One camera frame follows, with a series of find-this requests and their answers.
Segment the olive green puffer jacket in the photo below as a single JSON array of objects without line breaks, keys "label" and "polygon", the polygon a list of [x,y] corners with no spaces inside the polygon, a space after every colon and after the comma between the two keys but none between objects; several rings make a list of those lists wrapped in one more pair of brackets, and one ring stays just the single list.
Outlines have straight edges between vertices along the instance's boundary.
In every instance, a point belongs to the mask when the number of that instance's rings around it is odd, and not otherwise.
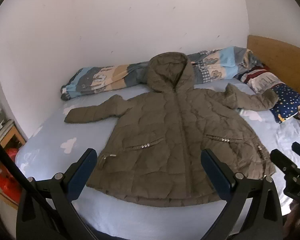
[{"label": "olive green puffer jacket", "polygon": [[275,172],[270,154],[238,109],[266,111],[279,97],[271,89],[249,95],[194,87],[194,70],[182,53],[153,57],[148,93],[128,100],[114,95],[98,106],[72,109],[68,124],[116,117],[87,187],[127,202],[180,207],[218,200],[200,161],[210,149],[233,172],[261,179]]}]

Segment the wooden bedside shelf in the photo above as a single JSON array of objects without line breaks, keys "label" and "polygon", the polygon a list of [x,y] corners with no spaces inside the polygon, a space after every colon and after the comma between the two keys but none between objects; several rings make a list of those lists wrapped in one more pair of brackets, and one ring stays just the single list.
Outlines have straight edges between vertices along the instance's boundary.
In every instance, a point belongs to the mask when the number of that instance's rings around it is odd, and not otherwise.
[{"label": "wooden bedside shelf", "polygon": [[[14,122],[9,121],[0,130],[0,161],[11,173],[11,175],[17,180],[21,189],[25,186],[25,176],[21,170],[17,167],[15,160],[19,150],[25,145],[26,140],[18,131]],[[2,197],[0,197],[5,204],[18,209],[18,206],[12,206],[8,204]]]}]

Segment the red bag on shelf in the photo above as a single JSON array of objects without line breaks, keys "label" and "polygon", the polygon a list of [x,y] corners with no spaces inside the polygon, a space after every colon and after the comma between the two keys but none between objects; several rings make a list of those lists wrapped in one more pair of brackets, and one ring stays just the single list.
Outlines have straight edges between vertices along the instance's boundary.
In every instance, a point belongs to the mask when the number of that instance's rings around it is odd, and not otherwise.
[{"label": "red bag on shelf", "polygon": [[18,206],[21,197],[21,186],[0,161],[0,197],[8,204]]}]

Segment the wooden headboard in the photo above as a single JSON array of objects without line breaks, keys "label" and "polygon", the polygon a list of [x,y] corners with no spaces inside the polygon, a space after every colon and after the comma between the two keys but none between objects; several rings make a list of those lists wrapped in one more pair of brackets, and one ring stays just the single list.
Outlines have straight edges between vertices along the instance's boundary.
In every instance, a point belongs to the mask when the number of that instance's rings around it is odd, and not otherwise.
[{"label": "wooden headboard", "polygon": [[300,93],[299,47],[272,38],[249,35],[247,48],[281,81]]}]

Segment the patchwork cartoon rolled duvet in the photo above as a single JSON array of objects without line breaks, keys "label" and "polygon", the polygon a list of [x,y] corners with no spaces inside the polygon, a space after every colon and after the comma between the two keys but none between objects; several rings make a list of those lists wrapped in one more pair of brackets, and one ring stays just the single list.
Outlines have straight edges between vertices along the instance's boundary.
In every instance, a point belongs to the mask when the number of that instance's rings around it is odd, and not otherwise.
[{"label": "patchwork cartoon rolled duvet", "polygon": [[[195,84],[232,79],[254,67],[263,66],[250,49],[241,47],[203,50],[187,57],[193,66]],[[139,62],[81,68],[61,87],[61,99],[68,101],[79,96],[146,84],[147,66],[148,62]]]}]

